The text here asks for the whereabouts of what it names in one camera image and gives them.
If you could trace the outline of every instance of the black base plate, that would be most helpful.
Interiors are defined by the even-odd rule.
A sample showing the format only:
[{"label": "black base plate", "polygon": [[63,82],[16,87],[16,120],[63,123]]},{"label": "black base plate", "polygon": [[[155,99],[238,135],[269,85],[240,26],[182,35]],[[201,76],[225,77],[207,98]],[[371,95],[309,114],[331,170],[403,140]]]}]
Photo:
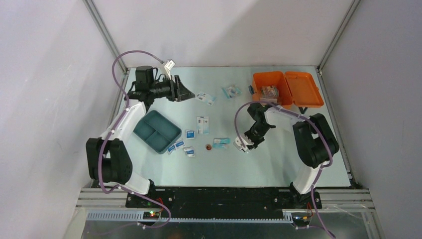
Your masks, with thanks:
[{"label": "black base plate", "polygon": [[[288,188],[156,187],[148,194],[161,198],[173,218],[197,219],[281,219],[283,209],[305,209],[295,202]],[[157,205],[128,194],[127,208],[157,208]],[[315,192],[321,208],[319,193]],[[164,210],[162,217],[167,217]]]}]

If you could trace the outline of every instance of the blue and white package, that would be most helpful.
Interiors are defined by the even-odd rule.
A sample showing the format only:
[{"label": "blue and white package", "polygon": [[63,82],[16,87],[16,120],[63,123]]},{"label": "blue and white package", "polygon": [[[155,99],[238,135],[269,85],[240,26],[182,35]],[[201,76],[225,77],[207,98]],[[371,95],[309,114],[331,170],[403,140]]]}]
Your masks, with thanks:
[{"label": "blue and white package", "polygon": [[183,142],[183,139],[180,139],[174,143],[174,146],[176,149],[183,148],[185,146],[185,142]]},{"label": "blue and white package", "polygon": [[194,139],[195,138],[195,131],[194,130],[186,130],[185,131],[185,138],[186,139]]},{"label": "blue and white package", "polygon": [[228,149],[228,144],[225,143],[213,143],[212,144],[213,148],[224,148],[224,149]]},{"label": "blue and white package", "polygon": [[184,148],[183,151],[188,157],[195,157],[195,150],[193,147]]},{"label": "blue and white package", "polygon": [[197,117],[197,132],[198,134],[209,134],[209,117],[208,116],[201,116]]},{"label": "blue and white package", "polygon": [[195,96],[195,99],[202,101],[204,103],[206,103],[209,106],[212,106],[215,102],[215,100],[217,99],[217,97],[212,96],[210,94],[204,93],[204,92],[199,92],[199,94],[197,94]]},{"label": "blue and white package", "polygon": [[214,143],[229,144],[230,143],[230,138],[214,138]]},{"label": "blue and white package", "polygon": [[167,149],[167,153],[168,154],[171,154],[173,151],[175,151],[176,150],[176,147],[174,146],[174,144],[172,145],[172,146],[170,146],[168,149]]},{"label": "blue and white package", "polygon": [[240,96],[242,94],[242,91],[239,89],[239,87],[235,85],[231,85],[229,87],[222,87],[221,88],[224,92],[224,95],[227,97],[227,99],[234,98],[236,96]]}]

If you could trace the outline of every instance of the small packet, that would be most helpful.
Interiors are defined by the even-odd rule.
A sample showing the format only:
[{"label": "small packet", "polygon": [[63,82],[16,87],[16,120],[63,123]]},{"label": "small packet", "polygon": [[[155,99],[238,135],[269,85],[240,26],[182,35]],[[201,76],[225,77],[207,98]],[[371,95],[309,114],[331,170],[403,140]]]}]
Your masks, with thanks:
[{"label": "small packet", "polygon": [[184,148],[183,151],[186,153],[188,157],[195,157],[195,150],[193,147]]},{"label": "small packet", "polygon": [[228,149],[228,144],[225,143],[213,143],[212,144],[213,148],[224,148],[224,149]]},{"label": "small packet", "polygon": [[173,151],[175,151],[176,150],[176,147],[174,146],[174,144],[172,145],[172,146],[170,146],[168,149],[167,149],[167,153],[168,154],[171,154]]},{"label": "small packet", "polygon": [[217,97],[212,96],[210,94],[204,93],[204,92],[199,92],[199,94],[197,94],[195,96],[195,99],[202,101],[204,103],[206,103],[209,106],[212,106],[215,102],[215,100],[217,99]]},{"label": "small packet", "polygon": [[235,85],[231,85],[229,87],[222,87],[221,89],[223,90],[224,95],[227,97],[227,99],[231,99],[242,94],[242,91],[239,89],[239,87]]},{"label": "small packet", "polygon": [[279,93],[276,86],[263,86],[261,87],[261,95],[264,98],[278,98]]},{"label": "small packet", "polygon": [[229,144],[230,138],[214,138],[214,143]]},{"label": "small packet", "polygon": [[197,117],[197,132],[198,134],[209,134],[209,117],[208,116],[201,116]]},{"label": "small packet", "polygon": [[185,131],[185,138],[186,139],[195,139],[195,131],[194,130],[186,130]]},{"label": "small packet", "polygon": [[183,148],[185,147],[185,142],[183,142],[183,139],[180,139],[174,143],[174,146],[176,149]]}]

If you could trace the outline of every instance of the orange plastic case lid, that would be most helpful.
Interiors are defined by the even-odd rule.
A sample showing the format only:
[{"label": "orange plastic case lid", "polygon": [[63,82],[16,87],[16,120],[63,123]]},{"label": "orange plastic case lid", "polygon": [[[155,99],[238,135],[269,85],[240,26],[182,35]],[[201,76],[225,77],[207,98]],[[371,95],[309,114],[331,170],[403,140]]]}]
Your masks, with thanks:
[{"label": "orange plastic case lid", "polygon": [[324,105],[319,89],[310,73],[287,71],[285,77],[296,106],[319,108]]}]

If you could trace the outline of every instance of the cable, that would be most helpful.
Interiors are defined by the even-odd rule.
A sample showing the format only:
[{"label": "cable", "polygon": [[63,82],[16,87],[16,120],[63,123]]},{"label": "cable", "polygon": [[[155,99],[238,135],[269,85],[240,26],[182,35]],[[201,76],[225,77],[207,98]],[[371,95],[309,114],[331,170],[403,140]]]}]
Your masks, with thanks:
[{"label": "cable", "polygon": [[311,218],[314,215],[314,212],[312,211],[312,207],[310,203],[306,204],[306,208],[308,208],[308,218]]},{"label": "cable", "polygon": [[158,198],[157,201],[159,201],[161,204],[164,204],[163,199]]},{"label": "cable", "polygon": [[[147,54],[147,55],[149,55],[149,56],[152,56],[154,59],[156,59],[157,61],[159,61],[161,64],[162,64],[162,63],[164,63],[164,61],[162,61],[160,58],[156,57],[155,55],[153,55],[153,54],[151,54],[151,53],[149,53],[149,52],[147,52],[147,51],[141,51],[141,50],[126,51],[126,52],[121,53],[119,56],[117,56],[117,58],[116,58],[116,59],[114,60],[114,62],[113,62],[113,65],[111,66],[111,72],[112,72],[112,75],[113,75],[114,82],[115,82],[115,83],[116,83],[116,85],[119,87],[120,91],[122,91],[122,92],[123,92],[124,97],[125,97],[125,99],[126,99],[125,109],[128,109],[128,108],[129,108],[129,96],[127,95],[126,91],[124,91],[124,88],[122,87],[122,85],[120,85],[120,83],[117,81],[117,77],[116,77],[116,74],[115,74],[114,68],[115,68],[115,66],[116,66],[116,63],[118,62],[118,60],[119,60],[122,56],[127,55],[127,54],[130,54],[130,53],[144,53],[144,54]],[[103,169],[103,154],[104,154],[105,146],[106,146],[106,144],[107,144],[108,140],[110,139],[111,135],[113,134],[114,130],[117,128],[118,124],[121,122],[121,120],[122,120],[122,119],[124,118],[124,116],[126,115],[126,113],[127,113],[127,110],[123,110],[123,111],[122,111],[122,113],[120,114],[120,116],[119,116],[119,118],[117,119],[117,121],[116,121],[116,122],[114,123],[114,125],[111,127],[110,132],[108,132],[108,134],[105,136],[104,141],[103,141],[103,143],[102,143],[102,145],[101,145],[101,148],[100,148],[100,154],[99,154],[99,157],[98,157],[98,180],[99,180],[99,182],[100,182],[100,187],[101,187],[102,191],[103,191],[105,194],[109,194],[109,193],[111,193],[114,189],[116,189],[116,188],[119,188],[119,187],[120,187],[122,190],[124,190],[124,191],[126,191],[126,192],[128,192],[128,193],[130,193],[130,194],[134,194],[134,195],[136,195],[136,196],[138,196],[138,197],[140,197],[140,198],[143,198],[143,199],[145,199],[145,200],[147,200],[147,201],[149,201],[149,202],[152,202],[152,203],[157,204],[158,206],[160,206],[160,207],[164,208],[164,209],[167,211],[167,213],[168,213],[168,215],[169,215],[169,216],[168,216],[168,219],[167,219],[167,220],[166,220],[163,224],[158,225],[158,226],[155,226],[155,224],[154,224],[154,225],[151,225],[151,226],[143,225],[143,228],[160,228],[160,227],[162,227],[162,226],[166,225],[166,224],[167,224],[167,223],[171,220],[171,212],[170,212],[170,210],[169,210],[169,209],[168,209],[168,208],[167,208],[164,204],[159,203],[159,202],[157,202],[157,201],[155,201],[155,200],[153,200],[153,199],[150,199],[150,198],[148,198],[148,197],[146,197],[146,196],[144,196],[144,195],[142,195],[142,194],[140,194],[140,193],[138,193],[138,192],[134,192],[134,191],[132,191],[132,190],[130,190],[130,189],[128,189],[128,188],[126,188],[126,187],[124,187],[123,185],[119,185],[119,184],[114,185],[114,186],[113,186],[110,190],[107,190],[107,189],[106,189],[106,187],[104,186],[104,181],[103,181],[103,172],[102,172],[102,169]],[[112,230],[112,231],[110,231],[110,232],[104,233],[104,234],[102,234],[102,235],[112,233],[112,232],[114,232],[115,230],[118,230],[118,229],[120,229],[120,228],[124,228],[124,227],[130,226],[130,225],[140,225],[140,224],[141,224],[141,223],[129,223],[129,224],[125,224],[125,225],[123,225],[123,226],[121,226],[121,227],[118,227],[118,228],[116,228],[116,229],[114,229],[114,230]]]},{"label": "cable", "polygon": [[332,154],[331,154],[331,150],[329,149],[329,146],[328,146],[328,143],[327,143],[327,141],[325,140],[325,138],[324,138],[324,136],[322,135],[322,133],[321,133],[321,131],[317,128],[317,126],[315,126],[315,124],[310,120],[310,119],[308,119],[307,117],[305,117],[305,116],[303,116],[303,115],[301,115],[301,114],[298,114],[298,113],[296,113],[296,112],[293,112],[293,111],[290,111],[290,110],[286,110],[286,109],[284,109],[284,108],[282,108],[282,107],[280,107],[279,105],[276,105],[275,103],[273,103],[273,102],[269,102],[269,101],[251,101],[251,102],[247,102],[247,103],[245,103],[244,105],[242,105],[237,111],[236,111],[236,114],[234,115],[234,129],[236,130],[236,134],[237,134],[237,137],[239,137],[239,140],[240,140],[240,142],[242,143],[242,145],[243,145],[243,147],[245,147],[245,143],[243,142],[243,140],[242,140],[242,137],[240,137],[240,134],[239,134],[239,130],[237,129],[237,116],[238,116],[238,114],[239,114],[239,112],[240,112],[240,110],[242,109],[242,108],[244,108],[245,106],[248,106],[248,105],[250,105],[250,104],[253,104],[253,103],[264,103],[264,104],[269,104],[269,105],[271,105],[271,106],[273,106],[273,107],[275,107],[276,109],[278,109],[280,112],[283,112],[283,113],[285,113],[285,114],[288,114],[288,115],[291,115],[291,116],[294,116],[294,117],[297,117],[297,118],[299,118],[299,119],[302,119],[302,120],[306,120],[314,129],[315,129],[315,131],[316,131],[316,133],[318,134],[318,136],[320,137],[320,139],[321,139],[321,141],[322,141],[322,143],[323,143],[323,145],[324,145],[324,147],[325,147],[325,149],[327,150],[327,153],[328,153],[328,158],[329,158],[329,163],[327,164],[327,165],[321,165],[321,167],[319,168],[319,170],[318,170],[318,173],[316,174],[316,177],[315,177],[315,180],[312,182],[312,185],[311,185],[311,199],[312,199],[312,204],[313,204],[313,206],[314,206],[314,209],[315,209],[315,214],[316,214],[316,216],[318,217],[318,219],[319,219],[319,221],[321,222],[321,225],[322,225],[322,228],[325,230],[325,232],[332,238],[332,239],[334,239],[335,238],[335,236],[334,236],[334,234],[332,234],[328,229],[327,229],[327,227],[325,226],[325,224],[324,224],[324,222],[322,221],[322,219],[321,219],[321,216],[319,215],[319,212],[318,212],[318,209],[317,209],[317,205],[316,205],[316,203],[315,203],[315,197],[314,197],[314,189],[315,189],[315,184],[317,183],[317,181],[318,181],[318,179],[319,179],[319,177],[321,176],[321,173],[322,173],[322,170],[324,169],[324,168],[327,168],[327,167],[330,167],[331,165],[332,165]]},{"label": "cable", "polygon": [[132,85],[130,86],[130,89],[128,92],[132,91],[133,87],[135,86],[135,82],[132,82]]},{"label": "cable", "polygon": [[158,68],[157,67],[153,67],[153,70],[155,69],[155,77],[154,80],[157,80],[157,76],[158,76]]},{"label": "cable", "polygon": [[166,75],[164,75],[163,73],[161,73],[159,76],[158,76],[158,78],[157,79],[155,79],[155,81],[160,81],[160,79],[161,79],[161,76],[164,76],[164,77],[166,77]]},{"label": "cable", "polygon": [[[292,226],[294,226],[296,230],[299,230],[299,229],[309,229],[309,228],[319,228],[319,229],[325,230],[325,229],[324,229],[323,227],[321,227],[321,226],[309,226],[309,225],[308,225],[308,226],[306,226],[306,227],[298,227],[295,223],[292,223]],[[327,234],[328,234],[331,238],[335,238],[334,233],[332,233],[331,231],[327,230]]]}]

